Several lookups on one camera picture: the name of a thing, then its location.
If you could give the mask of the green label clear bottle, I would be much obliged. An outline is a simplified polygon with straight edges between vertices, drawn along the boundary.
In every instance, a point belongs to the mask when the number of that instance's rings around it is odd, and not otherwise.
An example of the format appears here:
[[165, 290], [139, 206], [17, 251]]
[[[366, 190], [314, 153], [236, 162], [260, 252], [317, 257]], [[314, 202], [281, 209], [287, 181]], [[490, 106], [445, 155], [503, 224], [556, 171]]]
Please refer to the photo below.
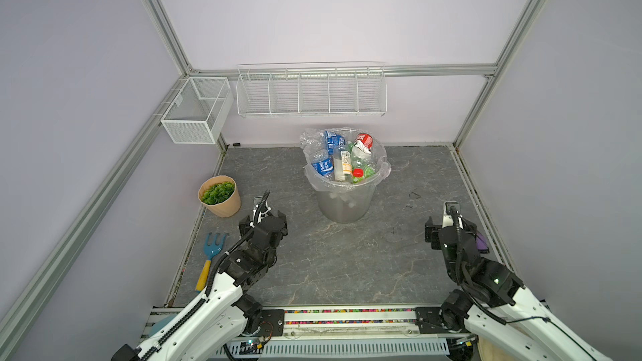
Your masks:
[[368, 179], [368, 178], [372, 177], [376, 173], [376, 170], [371, 165], [367, 165], [363, 169], [363, 171], [364, 171], [364, 178], [365, 179]]

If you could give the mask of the red label clear bottle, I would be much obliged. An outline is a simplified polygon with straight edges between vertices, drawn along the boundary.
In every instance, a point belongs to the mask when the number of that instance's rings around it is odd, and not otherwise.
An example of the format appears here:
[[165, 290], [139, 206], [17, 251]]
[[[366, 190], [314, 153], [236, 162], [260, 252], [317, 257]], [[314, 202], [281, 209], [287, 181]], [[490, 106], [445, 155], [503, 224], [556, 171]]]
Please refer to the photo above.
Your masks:
[[352, 182], [358, 183], [365, 180], [363, 169], [367, 165], [371, 165], [375, 168], [372, 160], [373, 144], [374, 139], [371, 135], [367, 133], [359, 133], [359, 135], [357, 135], [354, 145], [350, 150], [353, 167]]

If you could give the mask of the blue label bottle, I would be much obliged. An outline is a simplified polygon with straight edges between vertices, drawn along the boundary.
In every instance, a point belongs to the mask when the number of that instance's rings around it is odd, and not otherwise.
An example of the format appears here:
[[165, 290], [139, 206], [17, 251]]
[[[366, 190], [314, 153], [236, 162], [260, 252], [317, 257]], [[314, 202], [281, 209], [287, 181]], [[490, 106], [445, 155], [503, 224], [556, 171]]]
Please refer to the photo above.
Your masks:
[[332, 179], [334, 175], [333, 159], [326, 150], [319, 150], [311, 155], [311, 165], [322, 177]]

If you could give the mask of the white yellow label clear bottle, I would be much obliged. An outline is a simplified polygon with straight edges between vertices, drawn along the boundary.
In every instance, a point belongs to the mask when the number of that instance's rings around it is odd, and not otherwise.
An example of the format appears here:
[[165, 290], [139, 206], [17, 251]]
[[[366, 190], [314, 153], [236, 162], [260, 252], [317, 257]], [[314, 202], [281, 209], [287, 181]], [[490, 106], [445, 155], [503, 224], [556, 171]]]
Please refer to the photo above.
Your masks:
[[345, 146], [339, 146], [333, 152], [334, 180], [336, 182], [351, 182], [353, 167], [351, 153]]

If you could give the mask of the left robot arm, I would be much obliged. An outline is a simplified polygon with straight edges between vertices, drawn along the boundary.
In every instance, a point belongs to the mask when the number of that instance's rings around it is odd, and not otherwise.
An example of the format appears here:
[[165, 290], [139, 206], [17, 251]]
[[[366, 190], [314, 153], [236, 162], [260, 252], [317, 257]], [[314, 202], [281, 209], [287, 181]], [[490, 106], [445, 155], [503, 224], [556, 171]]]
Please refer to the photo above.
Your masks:
[[273, 212], [264, 192], [239, 223], [240, 240], [211, 267], [206, 287], [147, 340], [123, 345], [113, 360], [207, 360], [243, 333], [259, 330], [262, 305], [247, 292], [277, 262], [287, 217]]

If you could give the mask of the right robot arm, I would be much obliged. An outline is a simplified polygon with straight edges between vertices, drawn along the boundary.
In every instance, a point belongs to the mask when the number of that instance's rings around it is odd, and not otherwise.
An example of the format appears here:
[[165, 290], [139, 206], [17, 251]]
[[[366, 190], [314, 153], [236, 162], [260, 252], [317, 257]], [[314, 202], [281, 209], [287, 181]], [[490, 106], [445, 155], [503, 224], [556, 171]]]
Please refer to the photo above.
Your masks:
[[425, 239], [443, 255], [457, 288], [438, 310], [416, 310], [422, 333], [467, 334], [520, 360], [607, 358], [557, 318], [515, 272], [485, 256], [488, 245], [457, 202], [445, 202], [440, 224], [426, 222]]

